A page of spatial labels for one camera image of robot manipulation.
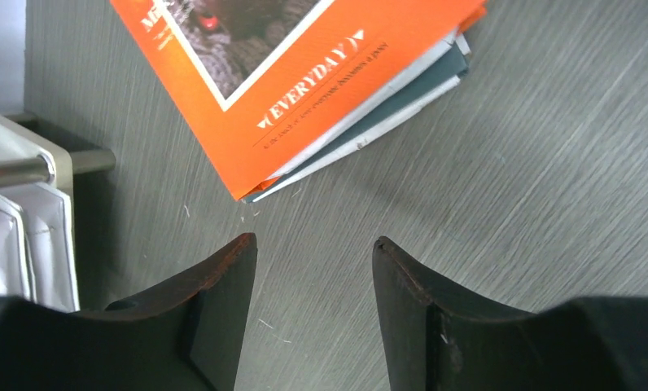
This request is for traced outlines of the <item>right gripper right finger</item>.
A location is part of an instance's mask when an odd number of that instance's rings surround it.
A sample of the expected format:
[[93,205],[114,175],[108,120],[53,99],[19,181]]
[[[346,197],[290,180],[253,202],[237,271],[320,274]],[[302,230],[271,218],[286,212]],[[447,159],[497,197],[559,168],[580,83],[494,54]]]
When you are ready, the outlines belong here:
[[577,297],[529,313],[386,237],[372,264],[394,390],[648,390],[648,297]]

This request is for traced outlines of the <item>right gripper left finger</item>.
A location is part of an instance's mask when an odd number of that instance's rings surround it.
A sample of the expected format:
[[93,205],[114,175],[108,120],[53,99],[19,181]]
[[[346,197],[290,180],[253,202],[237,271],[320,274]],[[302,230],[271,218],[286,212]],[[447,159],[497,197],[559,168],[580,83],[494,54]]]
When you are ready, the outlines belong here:
[[0,297],[0,390],[231,390],[256,274],[244,233],[102,310]]

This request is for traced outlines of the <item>palm leaf cover book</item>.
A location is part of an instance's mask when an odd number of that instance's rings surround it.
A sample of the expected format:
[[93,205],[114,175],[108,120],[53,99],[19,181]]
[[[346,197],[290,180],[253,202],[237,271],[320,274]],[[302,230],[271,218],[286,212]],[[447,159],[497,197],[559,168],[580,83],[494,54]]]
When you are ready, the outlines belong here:
[[80,298],[70,196],[44,183],[6,187],[0,194],[23,212],[35,302],[63,312],[77,312]]

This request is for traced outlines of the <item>orange good morning book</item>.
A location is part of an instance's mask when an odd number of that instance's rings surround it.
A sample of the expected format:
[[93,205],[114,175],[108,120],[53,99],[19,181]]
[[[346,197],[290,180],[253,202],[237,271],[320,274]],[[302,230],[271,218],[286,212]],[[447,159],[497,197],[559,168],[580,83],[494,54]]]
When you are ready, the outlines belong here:
[[114,1],[227,191],[272,186],[407,86],[483,1]]

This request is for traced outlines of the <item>white grey cover book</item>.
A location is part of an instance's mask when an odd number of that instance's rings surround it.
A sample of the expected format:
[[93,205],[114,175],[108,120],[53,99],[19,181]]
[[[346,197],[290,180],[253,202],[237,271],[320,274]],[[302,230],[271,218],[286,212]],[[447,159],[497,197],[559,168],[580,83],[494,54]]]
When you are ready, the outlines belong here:
[[33,282],[24,210],[0,195],[0,296],[34,301],[37,295]]

